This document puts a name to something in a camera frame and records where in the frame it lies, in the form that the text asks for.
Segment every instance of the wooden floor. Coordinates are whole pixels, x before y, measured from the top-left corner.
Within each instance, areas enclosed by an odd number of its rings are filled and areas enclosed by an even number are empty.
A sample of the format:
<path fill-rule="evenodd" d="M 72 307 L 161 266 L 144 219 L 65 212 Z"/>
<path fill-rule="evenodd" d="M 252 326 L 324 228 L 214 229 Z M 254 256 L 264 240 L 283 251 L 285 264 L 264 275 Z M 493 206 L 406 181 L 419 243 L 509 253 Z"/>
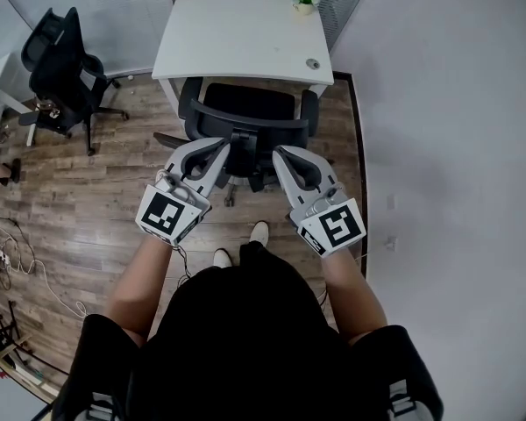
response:
<path fill-rule="evenodd" d="M 103 105 L 125 109 L 131 119 L 95 118 L 94 157 L 85 154 L 80 126 L 74 128 L 72 139 L 37 130 L 35 146 L 27 147 L 27 129 L 19 127 L 15 118 L 4 123 L 10 137 L 0 146 L 0 161 L 20 157 L 23 164 L 19 184 L 0 186 L 0 216 L 19 222 L 35 255 L 45 263 L 49 283 L 60 298 L 73 308 L 76 301 L 82 301 L 88 313 L 102 311 L 110 289 L 142 237 L 134 218 L 145 185 L 153 183 L 156 171 L 171 153 L 153 139 L 153 132 L 185 138 L 181 122 L 158 82 L 148 75 L 120 82 L 122 88 L 111 88 Z M 284 89 L 297 96 L 304 89 L 298 84 L 265 80 L 233 82 Z M 323 94 L 320 125 L 309 150 L 335 161 L 339 180 L 360 204 L 359 159 L 346 81 L 337 80 Z M 276 186 L 253 194 L 249 188 L 240 188 L 233 208 L 224 207 L 225 192 L 214 189 L 210 196 L 213 210 L 181 243 L 188 252 L 189 269 L 194 273 L 211 265 L 212 254 L 220 247 L 237 260 L 238 248 L 249 239 L 254 224 L 266 220 L 271 229 L 268 248 L 293 264 L 320 295 L 324 284 L 319 259 L 285 221 L 288 202 L 281 189 Z M 31 255 L 17 229 L 3 220 L 0 227 L 19 240 L 27 268 Z M 182 259 L 174 254 L 155 327 L 182 273 Z M 40 267 L 30 275 L 12 273 L 10 278 L 9 291 L 0 283 L 0 313 L 6 316 L 8 300 L 15 301 L 22 334 L 32 333 L 29 343 L 33 351 L 68 371 L 82 321 L 54 299 Z M 332 321 L 329 305 L 325 314 Z M 66 379 L 35 360 L 30 363 L 59 385 Z"/>

